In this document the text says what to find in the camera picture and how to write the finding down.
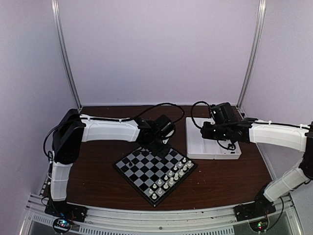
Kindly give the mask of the black white chessboard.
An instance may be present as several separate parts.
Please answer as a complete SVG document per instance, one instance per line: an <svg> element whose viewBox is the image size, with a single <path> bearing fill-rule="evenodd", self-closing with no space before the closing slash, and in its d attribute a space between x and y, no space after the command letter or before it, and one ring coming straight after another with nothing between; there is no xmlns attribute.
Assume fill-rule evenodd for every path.
<svg viewBox="0 0 313 235"><path fill-rule="evenodd" d="M115 170L146 200L157 207L197 168L171 148L163 158L137 147L113 164Z"/></svg>

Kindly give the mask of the white plastic divided tray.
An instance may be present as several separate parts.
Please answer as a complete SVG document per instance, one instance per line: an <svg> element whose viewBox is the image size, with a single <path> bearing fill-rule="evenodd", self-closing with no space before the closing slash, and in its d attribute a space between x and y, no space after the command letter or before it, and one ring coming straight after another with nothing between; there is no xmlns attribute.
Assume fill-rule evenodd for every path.
<svg viewBox="0 0 313 235"><path fill-rule="evenodd" d="M216 141L204 139L192 119L185 119L186 156L198 160L237 160L242 152L238 143L235 150L226 150Z"/></svg>

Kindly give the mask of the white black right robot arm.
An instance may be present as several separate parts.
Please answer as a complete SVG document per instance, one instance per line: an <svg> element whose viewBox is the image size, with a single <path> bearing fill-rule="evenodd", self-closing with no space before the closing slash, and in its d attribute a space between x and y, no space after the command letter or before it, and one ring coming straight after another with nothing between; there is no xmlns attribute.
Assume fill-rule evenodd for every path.
<svg viewBox="0 0 313 235"><path fill-rule="evenodd" d="M261 216L269 203L313 179L313 127L245 118L241 121L204 122L204 139L254 143L278 168L280 174L268 183L251 204L251 212Z"/></svg>

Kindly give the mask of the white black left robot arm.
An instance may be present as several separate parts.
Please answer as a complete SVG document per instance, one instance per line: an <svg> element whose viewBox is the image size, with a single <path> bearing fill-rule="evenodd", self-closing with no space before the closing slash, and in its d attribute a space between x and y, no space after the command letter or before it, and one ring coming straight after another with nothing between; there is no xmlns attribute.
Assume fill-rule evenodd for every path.
<svg viewBox="0 0 313 235"><path fill-rule="evenodd" d="M104 118L80 114L76 109L68 110L52 135L51 209L59 217L70 213L70 206L65 203L67 184L83 142L136 142L158 157L165 157L170 150L167 142L175 130L174 123L166 115L156 120Z"/></svg>

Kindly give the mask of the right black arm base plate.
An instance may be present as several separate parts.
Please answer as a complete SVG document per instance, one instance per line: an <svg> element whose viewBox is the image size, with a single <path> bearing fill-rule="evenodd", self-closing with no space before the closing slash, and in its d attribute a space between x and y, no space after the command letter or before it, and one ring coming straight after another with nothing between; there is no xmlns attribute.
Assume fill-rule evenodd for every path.
<svg viewBox="0 0 313 235"><path fill-rule="evenodd" d="M260 194L254 198L254 202L248 204L239 204L234 207L234 213L237 221L250 220L269 213L276 212L273 202L270 202L264 195Z"/></svg>

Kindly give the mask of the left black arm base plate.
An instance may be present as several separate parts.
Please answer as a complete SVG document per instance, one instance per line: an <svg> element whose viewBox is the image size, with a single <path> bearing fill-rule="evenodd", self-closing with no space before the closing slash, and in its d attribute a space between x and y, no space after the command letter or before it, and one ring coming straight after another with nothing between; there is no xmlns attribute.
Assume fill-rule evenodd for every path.
<svg viewBox="0 0 313 235"><path fill-rule="evenodd" d="M66 200L53 201L51 198L49 198L45 208L46 214L77 222L85 221L87 211L87 207L69 204Z"/></svg>

